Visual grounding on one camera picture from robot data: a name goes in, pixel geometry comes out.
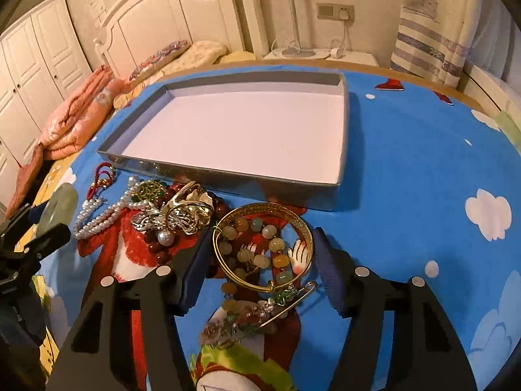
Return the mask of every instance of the pillow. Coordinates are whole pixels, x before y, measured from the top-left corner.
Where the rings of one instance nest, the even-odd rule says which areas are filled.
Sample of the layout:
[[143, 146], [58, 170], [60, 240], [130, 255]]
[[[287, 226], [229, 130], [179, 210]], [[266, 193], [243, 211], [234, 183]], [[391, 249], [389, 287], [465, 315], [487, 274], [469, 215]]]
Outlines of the pillow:
[[156, 83], [165, 75], [171, 75], [185, 69], [212, 65], [220, 56], [227, 52], [228, 49], [224, 44], [215, 41], [197, 41], [181, 57], [171, 61], [152, 76], [138, 83], [131, 92], [118, 95], [114, 99], [114, 108], [117, 110], [127, 107], [134, 98], [140, 95], [145, 87]]
[[234, 51], [226, 54], [219, 59], [219, 63], [233, 63], [235, 61], [257, 60], [253, 53], [249, 51]]
[[183, 54], [190, 43], [184, 39], [182, 41], [174, 41], [168, 44], [162, 50], [159, 50], [152, 54], [148, 59], [141, 63], [129, 76], [131, 84], [137, 84], [147, 79], [151, 75], [155, 74], [164, 65], [170, 63], [173, 59], [178, 58]]

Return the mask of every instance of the electrical outlet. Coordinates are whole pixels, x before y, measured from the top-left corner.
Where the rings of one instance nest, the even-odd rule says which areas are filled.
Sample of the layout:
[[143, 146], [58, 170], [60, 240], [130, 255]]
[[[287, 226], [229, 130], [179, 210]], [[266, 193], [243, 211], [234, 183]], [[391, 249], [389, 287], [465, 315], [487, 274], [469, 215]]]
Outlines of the electrical outlet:
[[317, 3], [317, 19], [336, 20], [343, 22], [343, 15], [347, 13], [348, 22], [353, 23], [355, 20], [355, 6], [346, 6], [334, 3]]

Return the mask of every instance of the pink blanket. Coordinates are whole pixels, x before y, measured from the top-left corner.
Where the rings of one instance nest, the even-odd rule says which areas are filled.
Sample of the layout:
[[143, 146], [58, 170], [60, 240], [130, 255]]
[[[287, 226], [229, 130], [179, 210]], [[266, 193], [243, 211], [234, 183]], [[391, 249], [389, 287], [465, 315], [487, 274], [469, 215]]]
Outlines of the pink blanket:
[[105, 120], [114, 98], [121, 92], [128, 92], [129, 88], [128, 82], [113, 78], [110, 67], [103, 65], [54, 110], [31, 161], [18, 172], [15, 195], [7, 209], [7, 218], [22, 204], [42, 167], [43, 159], [58, 160], [82, 149]]

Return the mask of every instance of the gray cardboard box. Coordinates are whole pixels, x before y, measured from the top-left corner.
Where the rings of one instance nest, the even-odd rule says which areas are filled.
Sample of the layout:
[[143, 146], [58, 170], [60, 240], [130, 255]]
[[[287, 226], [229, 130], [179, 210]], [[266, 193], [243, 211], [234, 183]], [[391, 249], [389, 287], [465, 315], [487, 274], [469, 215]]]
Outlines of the gray cardboard box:
[[347, 151], [336, 72], [267, 70], [163, 82], [98, 150], [115, 167], [332, 210]]

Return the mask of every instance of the screw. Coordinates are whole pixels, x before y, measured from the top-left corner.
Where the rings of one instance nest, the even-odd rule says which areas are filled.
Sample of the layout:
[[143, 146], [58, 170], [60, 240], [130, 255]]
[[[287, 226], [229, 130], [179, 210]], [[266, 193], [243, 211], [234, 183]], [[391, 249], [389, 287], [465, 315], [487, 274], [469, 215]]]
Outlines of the screw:
[[415, 276], [411, 279], [411, 282], [415, 287], [423, 287], [425, 285], [425, 279], [420, 278], [419, 276]]
[[112, 276], [105, 276], [100, 284], [102, 287], [110, 287], [114, 283], [114, 278]]
[[157, 276], [167, 276], [172, 269], [170, 269], [170, 266], [160, 266], [156, 269]]
[[356, 276], [360, 276], [362, 278], [365, 278], [366, 276], [369, 276], [369, 269], [365, 266], [359, 266], [355, 269]]

